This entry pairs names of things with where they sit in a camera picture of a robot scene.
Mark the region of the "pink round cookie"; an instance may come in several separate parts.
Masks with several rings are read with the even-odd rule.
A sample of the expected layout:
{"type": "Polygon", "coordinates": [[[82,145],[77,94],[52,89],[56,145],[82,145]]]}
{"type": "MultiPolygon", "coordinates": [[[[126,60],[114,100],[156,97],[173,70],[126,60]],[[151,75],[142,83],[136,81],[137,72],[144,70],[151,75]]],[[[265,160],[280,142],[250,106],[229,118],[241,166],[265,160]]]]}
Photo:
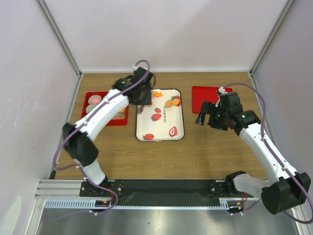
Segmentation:
{"type": "Polygon", "coordinates": [[[92,104],[98,104],[100,101],[99,101],[99,99],[93,99],[92,100],[92,104]]]}

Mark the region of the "metal tongs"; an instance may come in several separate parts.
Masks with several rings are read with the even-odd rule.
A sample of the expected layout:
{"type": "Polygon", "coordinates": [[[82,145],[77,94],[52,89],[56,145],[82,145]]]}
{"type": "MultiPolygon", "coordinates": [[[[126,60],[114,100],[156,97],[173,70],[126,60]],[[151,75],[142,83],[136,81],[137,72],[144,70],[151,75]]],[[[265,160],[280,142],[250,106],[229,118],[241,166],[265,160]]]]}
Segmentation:
{"type": "Polygon", "coordinates": [[[143,113],[145,106],[144,105],[140,105],[137,106],[137,114],[140,115],[143,113]]]}

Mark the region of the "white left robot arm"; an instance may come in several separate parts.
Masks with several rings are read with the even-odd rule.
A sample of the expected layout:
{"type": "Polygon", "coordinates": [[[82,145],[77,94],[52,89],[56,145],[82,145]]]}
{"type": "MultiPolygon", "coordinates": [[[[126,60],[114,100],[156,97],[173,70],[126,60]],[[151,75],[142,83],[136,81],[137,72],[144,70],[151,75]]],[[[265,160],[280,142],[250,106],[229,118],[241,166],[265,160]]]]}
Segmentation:
{"type": "Polygon", "coordinates": [[[90,190],[97,196],[108,190],[108,178],[98,162],[99,151],[94,141],[115,115],[128,105],[150,105],[155,75],[138,67],[132,75],[118,79],[96,107],[74,124],[63,126],[63,149],[90,180],[90,190]]]}

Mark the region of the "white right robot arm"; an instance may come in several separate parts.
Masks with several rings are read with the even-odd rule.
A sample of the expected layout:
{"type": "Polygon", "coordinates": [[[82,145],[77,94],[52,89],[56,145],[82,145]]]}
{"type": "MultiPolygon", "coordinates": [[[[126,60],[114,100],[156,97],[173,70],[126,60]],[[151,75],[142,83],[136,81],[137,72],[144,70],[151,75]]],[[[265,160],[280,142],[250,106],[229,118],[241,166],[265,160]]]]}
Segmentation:
{"type": "Polygon", "coordinates": [[[225,191],[236,197],[241,192],[260,199],[272,214],[285,212],[305,202],[313,204],[308,196],[311,184],[309,175],[299,173],[267,137],[263,121],[253,110],[244,110],[239,95],[220,87],[216,103],[203,101],[196,124],[204,125],[209,115],[211,128],[232,129],[252,150],[267,174],[267,180],[237,171],[226,177],[225,191]]]}

